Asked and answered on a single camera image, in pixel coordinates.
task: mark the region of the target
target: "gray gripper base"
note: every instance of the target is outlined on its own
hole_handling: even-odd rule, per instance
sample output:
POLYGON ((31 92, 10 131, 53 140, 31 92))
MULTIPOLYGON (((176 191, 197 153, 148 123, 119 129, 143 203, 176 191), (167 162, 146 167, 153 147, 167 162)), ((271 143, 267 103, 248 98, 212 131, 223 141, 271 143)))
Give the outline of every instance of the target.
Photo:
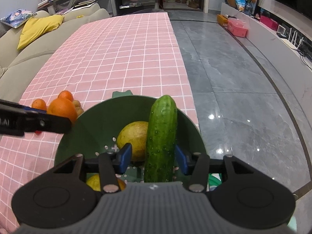
POLYGON ((94 211, 76 224, 58 229, 37 229, 22 224, 15 232, 73 233, 293 234, 286 224, 267 230, 249 230, 235 226, 214 211, 204 194, 185 190, 181 182, 128 183, 124 191, 102 196, 94 211))

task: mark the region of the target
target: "green cucumber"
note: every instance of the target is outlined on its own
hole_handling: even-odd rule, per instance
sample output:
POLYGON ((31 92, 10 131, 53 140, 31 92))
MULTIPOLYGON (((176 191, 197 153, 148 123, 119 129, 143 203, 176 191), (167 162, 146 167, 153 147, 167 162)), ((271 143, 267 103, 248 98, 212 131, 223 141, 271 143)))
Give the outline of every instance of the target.
POLYGON ((169 95, 152 105, 146 136, 144 182, 170 182, 174 167, 177 106, 169 95))

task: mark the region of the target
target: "yellow object on sofa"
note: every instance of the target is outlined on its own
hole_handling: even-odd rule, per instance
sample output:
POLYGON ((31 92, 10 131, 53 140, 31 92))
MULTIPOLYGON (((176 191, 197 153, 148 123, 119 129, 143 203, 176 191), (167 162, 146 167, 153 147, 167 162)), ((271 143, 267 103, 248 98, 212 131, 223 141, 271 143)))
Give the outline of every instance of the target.
POLYGON ((29 19, 21 32, 18 50, 27 47, 41 35, 56 30, 63 22, 64 16, 53 15, 44 18, 29 19))

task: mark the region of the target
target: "beige sofa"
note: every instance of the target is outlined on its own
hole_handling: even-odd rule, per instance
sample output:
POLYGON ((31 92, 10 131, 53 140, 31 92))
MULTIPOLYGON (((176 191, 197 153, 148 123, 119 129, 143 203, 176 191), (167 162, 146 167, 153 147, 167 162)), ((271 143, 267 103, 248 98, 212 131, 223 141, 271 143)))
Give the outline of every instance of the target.
MULTIPOLYGON (((47 16, 46 11, 38 11, 36 18, 47 16)), ((17 46, 23 26, 7 31, 0 38, 0 67, 7 68, 0 78, 0 99, 18 102, 41 67, 65 40, 80 26, 109 17, 97 3, 90 8, 69 12, 58 29, 42 35, 19 51, 17 46)))

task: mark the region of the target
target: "green colander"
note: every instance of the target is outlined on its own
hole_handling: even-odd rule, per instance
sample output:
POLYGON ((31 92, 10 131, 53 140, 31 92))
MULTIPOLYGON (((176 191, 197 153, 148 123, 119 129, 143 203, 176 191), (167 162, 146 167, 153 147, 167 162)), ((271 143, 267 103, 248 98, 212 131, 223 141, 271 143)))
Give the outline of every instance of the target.
MULTIPOLYGON (((57 148, 55 165, 70 156, 81 153, 86 159, 99 153, 116 151, 116 138, 119 132, 134 121, 149 121, 149 114, 155 98, 132 95, 130 91, 114 92, 113 97, 88 109, 77 119, 68 134, 64 134, 57 148)), ((206 153, 199 130, 180 110, 177 121, 177 144, 189 152, 206 153)), ((127 182, 143 180, 143 163, 132 163, 126 173, 117 177, 127 182)), ((174 180, 187 178, 174 168, 174 180)))

